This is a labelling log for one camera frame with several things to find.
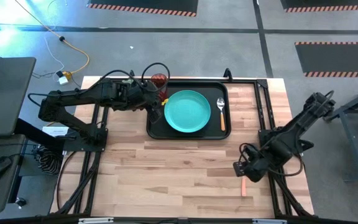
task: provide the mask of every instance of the gray floor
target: gray floor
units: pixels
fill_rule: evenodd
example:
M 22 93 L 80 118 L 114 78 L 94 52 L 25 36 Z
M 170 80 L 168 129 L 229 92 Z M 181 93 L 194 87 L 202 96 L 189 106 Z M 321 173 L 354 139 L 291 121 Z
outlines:
M 27 7 L 46 24 L 50 1 L 26 1 Z M 149 28 L 220 28 L 257 29 L 252 0 L 199 0 L 196 18 L 117 12 L 85 8 L 87 0 L 55 1 L 49 15 L 58 26 L 72 27 L 149 27 Z M 22 12 L 15 2 L 0 0 L 0 24 L 38 25 Z M 279 0 L 259 0 L 265 29 L 358 30 L 358 11 L 285 13 Z M 141 74 L 148 64 L 166 63 L 177 76 L 220 77 L 229 67 L 236 77 L 266 77 L 258 34 L 217 33 L 139 33 L 139 32 L 61 32 L 73 45 L 91 57 L 91 63 L 76 76 L 102 75 L 112 69 L 133 69 Z M 35 57 L 35 72 L 52 72 L 60 68 L 48 53 L 45 32 L 20 32 L 14 27 L 0 31 L 0 56 Z M 65 47 L 52 34 L 46 34 L 53 54 L 66 69 L 73 70 L 85 62 L 83 55 Z M 301 111 L 306 98 L 314 91 L 335 90 L 334 99 L 342 105 L 358 94 L 358 78 L 306 78 L 300 67 L 296 41 L 358 41 L 358 35 L 266 35 L 268 54 L 275 78 L 284 78 L 291 111 Z M 73 83 L 60 86 L 51 78 L 32 78 L 28 92 L 72 90 Z M 21 118 L 41 128 L 38 108 L 25 100 Z M 324 218 L 358 221 L 358 182 L 344 183 L 342 178 L 354 170 L 350 146 L 338 121 L 318 121 L 304 136 L 315 147 L 305 153 L 306 174 L 315 214 Z M 55 181 L 40 175 L 35 164 L 28 163 L 19 196 L 29 204 L 19 213 L 8 206 L 0 218 L 46 214 L 52 201 Z M 40 189 L 46 194 L 29 194 Z

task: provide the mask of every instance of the wooden table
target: wooden table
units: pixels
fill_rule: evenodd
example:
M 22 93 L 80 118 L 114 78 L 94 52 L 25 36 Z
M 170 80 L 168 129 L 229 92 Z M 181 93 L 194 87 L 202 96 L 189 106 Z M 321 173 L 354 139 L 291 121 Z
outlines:
M 88 88 L 98 79 L 84 77 L 82 87 Z M 284 81 L 281 78 L 267 81 L 276 125 L 283 126 L 292 118 Z M 224 140 L 155 140 L 146 133 L 145 111 L 110 110 L 108 143 L 99 166 L 92 216 L 272 218 L 267 176 L 258 183 L 247 180 L 247 196 L 241 197 L 241 178 L 235 176 L 232 168 L 239 158 L 241 143 L 258 143 L 260 126 L 254 87 L 226 86 L 232 132 Z M 90 123 L 93 108 L 93 105 L 77 106 L 75 116 Z M 84 153 L 77 153 L 64 171 L 61 204 L 78 185 L 83 156 Z M 288 173 L 295 172 L 299 161 L 293 158 L 284 168 Z M 305 173 L 288 177 L 287 184 L 304 208 L 313 213 Z M 278 197 L 283 205 L 280 190 Z M 51 212 L 55 210 L 54 201 Z

